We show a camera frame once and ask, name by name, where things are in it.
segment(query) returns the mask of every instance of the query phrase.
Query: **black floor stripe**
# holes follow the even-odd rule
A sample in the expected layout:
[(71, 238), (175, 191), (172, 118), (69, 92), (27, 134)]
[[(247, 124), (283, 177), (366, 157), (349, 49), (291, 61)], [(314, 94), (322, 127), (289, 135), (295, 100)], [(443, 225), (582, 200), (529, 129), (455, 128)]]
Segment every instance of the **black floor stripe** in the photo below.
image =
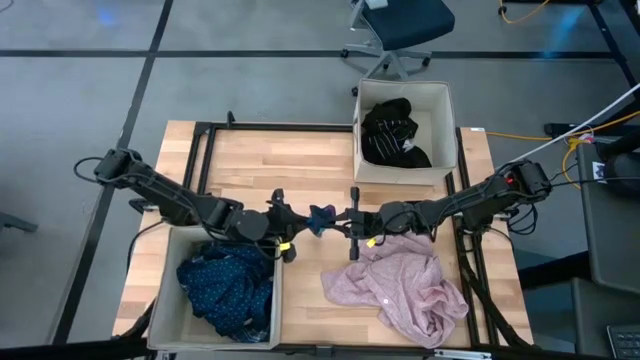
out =
[(631, 21), (634, 29), (636, 29), (636, 33), (640, 36), (640, 14), (638, 14), (634, 5), (635, 1), (633, 0), (620, 0), (620, 6), (622, 6), (629, 21)]
[[(341, 50), (0, 50), (0, 57), (63, 58), (339, 58)], [(372, 57), (350, 52), (349, 57)], [(434, 59), (613, 59), (606, 51), (434, 51)]]
[[(338, 58), (340, 50), (160, 50), (159, 58)], [(350, 52), (349, 57), (372, 57)], [(606, 51), (434, 51), (434, 59), (613, 59)]]
[[(611, 30), (609, 29), (607, 22), (602, 17), (602, 14), (600, 13), (600, 10), (598, 10), (597, 6), (589, 5), (589, 9), (591, 10), (591, 15), (593, 15), (593, 19), (596, 21), (596, 24), (598, 24), (598, 28), (600, 28), (600, 33), (602, 33), (602, 36), (604, 37), (604, 41), (607, 43), (609, 50), (613, 54), (614, 60), (618, 63), (618, 66), (620, 66), (620, 69), (622, 70), (622, 74), (627, 80), (627, 83), (629, 84), (630, 87), (634, 87), (637, 84), (637, 81), (633, 77), (633, 73), (631, 72), (629, 65), (627, 65), (627, 59), (624, 57), (624, 55), (622, 55), (622, 52), (618, 47), (618, 43), (613, 38), (613, 35), (611, 35)], [(640, 94), (640, 91), (634, 94), (634, 96), (636, 96), (636, 100), (639, 99), (638, 94)]]
[(87, 231), (84, 237), (84, 247), (82, 249), (82, 256), (78, 263), (78, 268), (73, 277), (73, 283), (69, 289), (67, 299), (65, 301), (62, 313), (60, 315), (60, 321), (56, 327), (56, 332), (53, 335), (53, 345), (66, 344), (69, 339), (69, 333), (73, 327), (73, 320), (80, 305), (82, 299), (82, 292), (84, 286), (89, 277), (89, 271), (91, 270), (91, 264), (93, 258), (98, 249), (98, 243), (100, 242), (100, 235), (104, 226), (104, 221), (107, 218), (109, 212), (109, 205), (113, 198), (114, 188), (112, 186), (105, 187), (100, 191), (98, 196), (97, 206), (92, 214), (89, 224), (87, 224)]
[[(122, 133), (116, 144), (117, 147), (127, 147), (131, 141), (133, 128), (140, 112), (140, 106), (142, 105), (144, 93), (147, 89), (149, 78), (151, 77), (151, 71), (153, 70), (153, 63), (155, 60), (153, 53), (158, 50), (158, 46), (162, 40), (162, 35), (164, 34), (172, 5), (173, 0), (165, 0), (152, 43), (149, 47), (149, 51), (146, 52), (146, 59), (142, 67), (140, 78), (138, 79), (138, 84), (131, 101), (131, 106), (127, 113), (127, 118), (122, 126)], [(84, 291), (87, 279), (89, 278), (93, 258), (95, 257), (98, 243), (100, 242), (100, 237), (102, 235), (102, 230), (104, 229), (104, 224), (109, 213), (109, 207), (111, 206), (114, 190), (115, 189), (112, 186), (107, 186), (98, 196), (98, 205), (93, 213), (93, 217), (89, 221), (88, 229), (85, 233), (86, 241), (82, 249), (80, 262), (78, 263), (78, 268), (73, 277), (73, 283), (71, 284), (69, 294), (67, 295), (64, 308), (60, 315), (60, 321), (58, 322), (56, 332), (53, 337), (54, 345), (65, 344), (69, 339), (69, 333), (73, 327), (73, 321), (78, 310), (78, 305), (82, 299), (82, 292)]]
[(149, 51), (155, 53), (160, 48), (160, 42), (162, 36), (164, 36), (164, 30), (167, 28), (167, 22), (169, 22), (169, 14), (171, 14), (171, 8), (173, 7), (173, 0), (165, 0), (162, 6), (162, 13), (160, 13), (160, 19), (158, 20), (158, 26), (153, 33), (153, 39), (151, 40), (151, 46)]
[(139, 58), (148, 55), (147, 50), (0, 50), (0, 57)]

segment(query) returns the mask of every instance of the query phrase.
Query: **black cable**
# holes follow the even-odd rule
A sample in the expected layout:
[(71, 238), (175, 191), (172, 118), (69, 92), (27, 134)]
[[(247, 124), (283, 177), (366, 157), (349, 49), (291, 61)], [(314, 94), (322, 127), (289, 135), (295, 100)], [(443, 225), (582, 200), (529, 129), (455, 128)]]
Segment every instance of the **black cable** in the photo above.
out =
[[(493, 173), (493, 175), (491, 175), (491, 176), (489, 177), (489, 179), (487, 180), (487, 183), (482, 187), (482, 190), (481, 190), (480, 192), (481, 192), (481, 193), (484, 193), (484, 192), (489, 188), (489, 186), (491, 185), (491, 183), (493, 182), (493, 180), (495, 180), (495, 178), (497, 178), (497, 177), (498, 177), (498, 175), (501, 175), (501, 174), (502, 174), (502, 171), (503, 171), (503, 170), (505, 170), (507, 167), (510, 167), (510, 168), (511, 168), (511, 167), (513, 167), (513, 166), (515, 166), (515, 165), (518, 165), (518, 164), (524, 164), (524, 163), (528, 163), (528, 162), (529, 162), (528, 160), (521, 160), (521, 161), (515, 161), (515, 162), (512, 162), (512, 163), (506, 163), (506, 164), (504, 164), (504, 165), (500, 166), (500, 167), (499, 167), (499, 168), (498, 168), (498, 169)], [(506, 193), (505, 193), (505, 195), (506, 195), (507, 193), (519, 193), (519, 194), (521, 194), (521, 195), (522, 195), (522, 196), (524, 196), (524, 197), (529, 197), (529, 195), (527, 195), (527, 194), (523, 194), (523, 193), (520, 193), (520, 192), (517, 192), (517, 191), (513, 191), (513, 192), (506, 192)], [(466, 199), (468, 199), (468, 198), (470, 198), (470, 197), (476, 196), (476, 195), (477, 195), (477, 194), (469, 194), (469, 195), (467, 195), (467, 196), (463, 196), (462, 198), (458, 199), (458, 200), (456, 201), (456, 203), (462, 202), (462, 201), (464, 201), (464, 200), (466, 200)], [(474, 202), (474, 203), (472, 203), (472, 204), (467, 205), (467, 208), (470, 208), (470, 207), (472, 207), (472, 206), (475, 206), (475, 205), (477, 205), (477, 204), (479, 204), (480, 202), (483, 202), (483, 201), (485, 201), (485, 199), (480, 199), (479, 201), (476, 201), (476, 202)], [(442, 221), (444, 221), (444, 220), (442, 219), (442, 217), (444, 216), (445, 212), (446, 212), (446, 211), (447, 211), (451, 206), (453, 206), (454, 204), (455, 204), (455, 203), (454, 203), (453, 201), (452, 201), (451, 203), (449, 203), (447, 206), (445, 206), (445, 207), (442, 209), (442, 211), (441, 211), (441, 212), (440, 212), (440, 214), (438, 215), (438, 217), (437, 217), (437, 219), (436, 219), (435, 227), (434, 227), (434, 229), (433, 229), (433, 234), (431, 234), (431, 233), (429, 234), (429, 235), (431, 235), (431, 242), (435, 242), (435, 241), (436, 241), (436, 237), (438, 236), (438, 227), (439, 227), (440, 221), (441, 221), (441, 220), (442, 220)]]
[[(78, 163), (76, 163), (76, 167), (77, 167), (77, 165), (81, 164), (83, 161), (87, 161), (87, 160), (90, 160), (90, 159), (99, 159), (99, 160), (102, 160), (102, 158), (97, 158), (97, 157), (81, 159)], [(97, 183), (97, 181), (94, 181), (93, 179), (89, 179), (89, 178), (86, 178), (86, 177), (81, 176), (81, 175), (80, 175), (79, 177), (80, 177), (81, 179), (83, 179), (83, 180), (87, 180), (87, 181), (90, 181), (90, 182), (96, 182), (96, 183)], [(103, 182), (103, 183), (106, 183), (106, 184), (110, 184), (110, 183), (115, 183), (115, 182), (117, 182), (117, 181), (120, 181), (120, 180), (122, 180), (122, 179), (125, 179), (125, 178), (127, 178), (127, 177), (131, 177), (131, 178), (139, 178), (139, 179), (143, 179), (143, 180), (146, 180), (146, 181), (152, 181), (152, 179), (151, 179), (149, 176), (142, 175), (142, 174), (124, 174), (124, 175), (117, 176), (117, 177), (115, 177), (115, 178), (113, 178), (113, 179), (110, 179), (110, 180), (107, 180), (107, 179), (100, 179), (100, 181), (101, 181), (101, 182)], [(158, 186), (164, 187), (164, 188), (165, 188), (165, 190), (167, 190), (167, 191), (169, 191), (169, 192), (172, 192), (171, 188), (169, 188), (167, 185), (164, 185), (164, 184), (162, 184), (162, 183), (156, 183), (156, 184), (157, 184)], [(147, 190), (152, 191), (152, 192), (155, 192), (156, 194), (159, 194), (159, 195), (164, 195), (164, 194), (162, 194), (160, 191), (155, 190), (155, 189), (153, 189), (153, 188), (151, 188), (151, 187), (147, 187)], [(264, 256), (265, 258), (267, 258), (267, 259), (269, 259), (269, 260), (273, 260), (273, 261), (278, 260), (278, 259), (281, 257), (281, 255), (279, 255), (278, 257), (270, 256), (269, 254), (267, 254), (267, 253), (262, 249), (262, 248), (274, 248), (274, 247), (271, 247), (271, 246), (258, 245), (258, 242), (243, 243), (243, 242), (238, 242), (238, 241), (234, 241), (234, 240), (225, 240), (225, 239), (220, 239), (219, 237), (216, 237), (216, 236), (215, 236), (215, 234), (214, 234), (214, 231), (212, 231), (212, 230), (209, 228), (209, 226), (208, 226), (207, 224), (205, 224), (205, 223), (202, 221), (202, 215), (201, 215), (201, 214), (200, 214), (200, 212), (198, 211), (198, 208), (193, 204), (193, 202), (192, 202), (189, 198), (187, 198), (186, 196), (184, 196), (184, 195), (182, 195), (182, 194), (180, 194), (180, 193), (176, 193), (176, 194), (174, 194), (174, 195), (175, 195), (175, 196), (177, 196), (177, 197), (179, 197), (180, 199), (182, 199), (184, 202), (186, 202), (186, 203), (187, 203), (187, 205), (189, 206), (189, 208), (190, 208), (191, 212), (193, 213), (194, 217), (196, 218), (196, 219), (195, 219), (195, 220), (196, 220), (196, 222), (197, 222), (200, 226), (202, 226), (202, 228), (205, 230), (205, 232), (207, 233), (207, 235), (209, 235), (209, 237), (210, 237), (213, 241), (217, 241), (218, 243), (225, 243), (226, 245), (255, 246), (256, 248), (258, 248), (258, 250), (260, 251), (260, 254), (261, 254), (262, 256)]]
[(3, 7), (2, 9), (0, 9), (0, 13), (3, 13), (5, 11), (9, 10), (9, 8), (12, 7), (12, 6), (13, 6), (13, 0), (9, 0), (9, 5)]
[(80, 179), (82, 179), (84, 181), (88, 181), (90, 183), (97, 184), (98, 182), (95, 179), (88, 178), (88, 177), (86, 177), (86, 176), (84, 176), (84, 175), (82, 175), (82, 174), (80, 174), (78, 172), (78, 166), (80, 166), (85, 161), (89, 161), (89, 160), (103, 160), (103, 158), (101, 158), (99, 156), (89, 156), (89, 157), (86, 157), (84, 159), (80, 159), (80, 160), (78, 160), (78, 162), (75, 163), (75, 165), (73, 165), (73, 173), (76, 174), (77, 177), (79, 177)]
[(131, 258), (133, 257), (133, 249), (134, 249), (136, 241), (138, 240), (140, 235), (142, 235), (142, 234), (146, 233), (147, 231), (153, 229), (154, 227), (162, 224), (163, 222), (164, 222), (164, 220), (160, 220), (160, 221), (158, 221), (156, 223), (153, 223), (153, 224), (147, 226), (146, 228), (138, 231), (136, 236), (134, 236), (133, 239), (131, 239), (131, 243), (129, 244), (129, 253), (127, 254), (127, 272), (129, 272), (129, 266), (131, 265)]
[(552, 181), (553, 181), (553, 180), (555, 180), (558, 176), (560, 176), (560, 175), (562, 175), (562, 174), (564, 174), (564, 173), (566, 173), (566, 172), (569, 172), (569, 170), (573, 169), (573, 168), (574, 168), (574, 167), (576, 167), (576, 166), (578, 166), (578, 162), (577, 162), (577, 161), (576, 161), (576, 163), (575, 163), (575, 164), (573, 164), (573, 165), (569, 166), (569, 167), (567, 168), (567, 170), (564, 170), (564, 171), (560, 170), (559, 172), (555, 173), (555, 174), (551, 177), (551, 179), (549, 179), (549, 182), (552, 182)]
[(389, 226), (391, 221), (393, 221), (395, 218), (397, 218), (400, 215), (404, 215), (404, 214), (415, 214), (416, 216), (418, 216), (419, 220), (422, 221), (422, 223), (427, 227), (427, 230), (429, 231), (429, 234), (431, 234), (431, 228), (429, 227), (429, 224), (427, 224), (427, 221), (424, 219), (422, 214), (420, 214), (418, 211), (413, 210), (413, 209), (405, 210), (403, 212), (399, 212), (399, 213), (393, 215), (392, 217), (387, 219), (387, 221), (385, 221), (382, 224), (382, 241), (380, 243), (376, 242), (376, 246), (384, 245), (384, 242), (387, 240), (387, 226)]
[(521, 217), (521, 218), (519, 218), (518, 220), (516, 220), (516, 221), (514, 221), (514, 222), (511, 222), (511, 219), (508, 219), (508, 220), (507, 220), (507, 223), (508, 223), (510, 226), (513, 226), (513, 225), (515, 225), (515, 224), (517, 224), (517, 223), (521, 222), (522, 220), (526, 219), (526, 218), (527, 218), (527, 216), (529, 216), (532, 212), (533, 212), (533, 204), (532, 204), (532, 205), (531, 205), (531, 207), (529, 208), (529, 211), (527, 211), (527, 213), (526, 213), (526, 214), (522, 215), (522, 217)]
[(511, 243), (511, 246), (513, 246), (513, 240), (511, 240), (511, 237), (510, 237), (507, 233), (505, 233), (505, 232), (504, 232), (504, 231), (502, 231), (502, 230), (498, 230), (498, 229), (496, 229), (496, 228), (494, 228), (494, 227), (491, 227), (491, 226), (489, 227), (489, 230), (492, 230), (492, 231), (497, 232), (498, 234), (501, 234), (501, 235), (502, 235), (502, 236), (504, 236), (507, 240), (509, 240), (509, 242)]
[[(531, 224), (529, 224), (528, 226), (525, 226), (521, 229), (514, 229), (513, 225), (515, 225), (516, 223), (521, 222), (522, 220), (528, 218), (529, 214), (533, 214), (533, 221), (531, 222)], [(531, 235), (533, 234), (534, 231), (536, 231), (536, 227), (538, 224), (538, 209), (536, 208), (536, 206), (534, 204), (531, 204), (531, 210), (529, 210), (529, 212), (527, 212), (527, 214), (525, 216), (523, 216), (522, 218), (518, 219), (516, 222), (514, 223), (510, 223), (509, 221), (507, 221), (507, 228), (509, 229), (509, 231), (518, 234), (518, 235)]]
[(640, 180), (640, 176), (623, 176), (623, 177), (612, 177), (612, 178), (601, 178), (601, 179), (566, 181), (566, 182), (551, 184), (551, 186), (557, 187), (557, 186), (564, 186), (564, 185), (571, 185), (571, 184), (584, 184), (584, 183), (590, 183), (590, 182), (615, 181), (615, 180)]

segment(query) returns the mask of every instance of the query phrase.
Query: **gray floor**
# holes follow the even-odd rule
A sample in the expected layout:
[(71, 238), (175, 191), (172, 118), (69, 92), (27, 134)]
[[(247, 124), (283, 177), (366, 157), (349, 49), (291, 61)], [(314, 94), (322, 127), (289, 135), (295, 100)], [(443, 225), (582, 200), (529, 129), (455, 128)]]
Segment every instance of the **gray floor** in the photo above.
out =
[[(506, 25), (496, 14), (497, 1), (445, 1), (456, 15), (456, 29), (420, 48), (607, 51), (584, 6), (550, 5), (529, 22)], [(147, 49), (162, 4), (16, 0), (0, 13), (0, 49)], [(617, 1), (605, 0), (600, 8), (638, 74), (639, 40), (626, 15)], [(509, 16), (530, 9), (509, 5)], [(348, 13), (343, 0), (175, 1), (161, 49), (339, 50), (345, 42), (366, 38), (347, 28)], [(372, 61), (157, 59), (130, 147), (153, 164), (167, 120), (223, 120), (228, 110), (238, 121), (349, 123), (355, 103), (349, 89)], [(542, 135), (542, 124), (582, 121), (629, 88), (612, 60), (437, 59), (428, 69), (420, 69), (419, 62), (404, 62), (414, 80), (451, 84), (458, 125), (494, 131)], [(143, 59), (0, 58), (0, 211), (40, 224), (36, 234), (6, 231), (0, 241), (0, 347), (50, 340), (99, 191), (76, 179), (71, 167), (77, 159), (103, 155), (115, 145), (142, 63)], [(536, 145), (490, 139), (496, 164)], [(554, 173), (564, 151), (564, 145), (557, 145), (533, 160)], [(126, 204), (131, 196), (121, 191), (113, 199), (72, 341), (111, 334), (127, 246), (140, 219)], [(514, 236), (519, 266), (585, 249), (578, 191), (556, 189), (539, 209), (536, 233)]]

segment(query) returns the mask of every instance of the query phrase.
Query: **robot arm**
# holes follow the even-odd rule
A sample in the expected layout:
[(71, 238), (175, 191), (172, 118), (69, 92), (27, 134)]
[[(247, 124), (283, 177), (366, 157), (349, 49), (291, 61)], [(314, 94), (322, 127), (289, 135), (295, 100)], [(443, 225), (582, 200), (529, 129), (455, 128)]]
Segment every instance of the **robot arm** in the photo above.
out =
[[(221, 197), (199, 195), (157, 173), (129, 149), (111, 149), (94, 170), (101, 185), (130, 188), (157, 205), (165, 221), (175, 226), (201, 225), (214, 237), (230, 241), (258, 242), (265, 238), (291, 242), (308, 228), (309, 218), (293, 212), (276, 189), (265, 213)], [(359, 191), (352, 188), (353, 205), (334, 217), (322, 219), (322, 227), (341, 231), (352, 239), (351, 260), (357, 260), (357, 242), (380, 234), (432, 234), (444, 219), (461, 213), (465, 227), (475, 231), (491, 224), (493, 216), (516, 204), (544, 200), (551, 185), (539, 164), (528, 161), (507, 164), (482, 183), (439, 200), (390, 202), (378, 212), (358, 210)], [(350, 225), (336, 225), (337, 221)], [(285, 260), (292, 261), (292, 256)]]

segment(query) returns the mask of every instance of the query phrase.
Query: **office chair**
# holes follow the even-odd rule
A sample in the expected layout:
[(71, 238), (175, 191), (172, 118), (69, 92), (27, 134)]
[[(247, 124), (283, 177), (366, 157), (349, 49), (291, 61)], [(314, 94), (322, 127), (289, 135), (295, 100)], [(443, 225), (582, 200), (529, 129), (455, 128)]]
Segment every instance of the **office chair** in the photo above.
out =
[[(437, 39), (453, 30), (455, 17), (442, 0), (387, 0), (388, 6), (370, 9), (366, 0), (355, 2), (349, 22), (355, 28), (358, 21), (364, 21), (374, 39), (364, 44), (346, 44), (340, 56), (347, 58), (350, 51), (378, 56), (376, 64), (367, 71), (364, 78), (370, 78), (389, 63), (400, 75), (402, 81), (409, 80), (407, 71), (399, 57), (423, 59), (422, 66), (428, 66), (431, 52), (405, 50), (411, 46)], [(353, 96), (358, 95), (358, 87), (351, 89)]]

